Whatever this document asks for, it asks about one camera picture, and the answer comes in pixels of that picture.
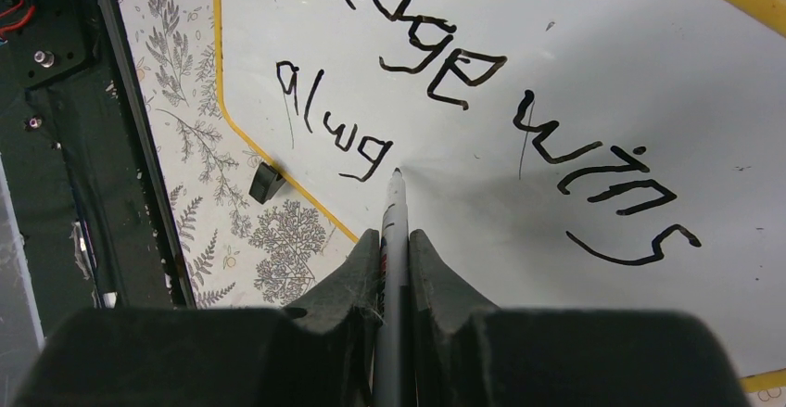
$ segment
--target screw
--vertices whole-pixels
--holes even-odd
[[[44,124],[44,121],[39,117],[32,117],[27,120],[27,127],[32,131],[39,129],[42,124]]]
[[[53,55],[52,52],[39,50],[35,52],[35,55],[32,56],[32,59],[45,69],[49,69],[55,65],[55,55]]]

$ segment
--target marker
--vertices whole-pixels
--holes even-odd
[[[399,168],[387,185],[380,256],[383,285],[377,309],[383,324],[374,344],[374,407],[416,405],[409,275],[407,190]]]

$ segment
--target whiteboard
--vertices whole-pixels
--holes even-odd
[[[680,309],[741,375],[786,367],[786,41],[752,18],[222,0],[221,25],[229,117],[352,232],[399,167],[410,227],[498,304]]]

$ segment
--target red wire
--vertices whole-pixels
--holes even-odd
[[[5,35],[4,35],[5,32],[13,32],[14,30],[21,29],[22,27],[27,25],[27,23],[30,22],[30,19],[32,19],[32,14],[33,13],[35,13],[35,6],[30,6],[30,8],[28,8],[27,13],[25,14],[24,18],[22,18],[22,20],[20,20],[16,24],[12,24],[12,25],[8,25],[8,26],[5,26],[3,28],[0,28],[0,36],[5,38]]]
[[[3,13],[0,13],[0,18],[4,18],[4,17],[10,15],[11,13],[19,10],[19,8],[22,7],[23,5],[24,5],[24,0],[20,0],[19,3],[16,4],[15,6],[9,8],[8,10],[4,11]]]

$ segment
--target yellow border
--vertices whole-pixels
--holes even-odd
[[[232,117],[229,116],[229,112],[226,111],[226,106],[223,104],[223,51],[222,51],[222,8],[221,8],[221,0],[213,0],[213,13],[215,14],[215,32],[216,32],[216,93],[218,94],[218,101],[219,101],[219,108],[221,108],[223,117],[226,119],[226,122],[229,123],[229,127],[232,128],[238,135],[240,135],[243,140],[248,143],[251,148],[257,151],[265,161],[273,166],[277,171],[279,171],[284,178],[297,189],[300,194],[302,194],[305,198],[307,198],[325,217],[330,220],[338,229],[341,230],[342,233],[347,235],[350,240],[354,243],[358,243],[358,237],[354,235],[346,225],[340,222],[336,216],[330,213],[326,207],[322,205],[319,201],[317,201],[314,196],[312,196],[309,191],[307,191],[303,186],[300,185],[292,175],[289,175],[283,168],[281,168],[275,160],[268,155],[261,147],[259,147],[254,140],[251,139],[246,133],[240,130],[240,127],[232,121]]]
[[[758,20],[762,24],[768,26],[773,31],[779,33],[781,36],[786,37],[786,0],[725,0],[732,4],[744,13],[748,14],[753,19]],[[213,11],[215,13],[215,29],[216,29],[216,84],[218,89],[219,107],[222,110],[223,117],[229,122],[230,127],[240,135],[243,140],[248,143],[254,150],[256,150],[268,164],[272,165],[277,170],[281,171],[275,161],[265,153],[261,147],[257,146],[251,138],[246,135],[239,127],[232,121],[229,113],[226,111],[226,106],[223,104],[223,56],[222,56],[222,8],[221,0],[213,0]],[[358,241],[358,237],[354,235],[342,222],[340,222],[333,214],[330,213],[319,201],[316,200],[306,189],[296,182],[291,175],[281,171],[281,174],[286,180],[292,184],[305,198],[307,198],[313,205],[318,208],[338,229],[347,235],[353,242]],[[786,386],[786,369],[778,370],[776,372],[765,373],[762,375],[753,375],[744,377],[741,381],[742,388],[749,393],[759,390],[766,390],[768,388]]]

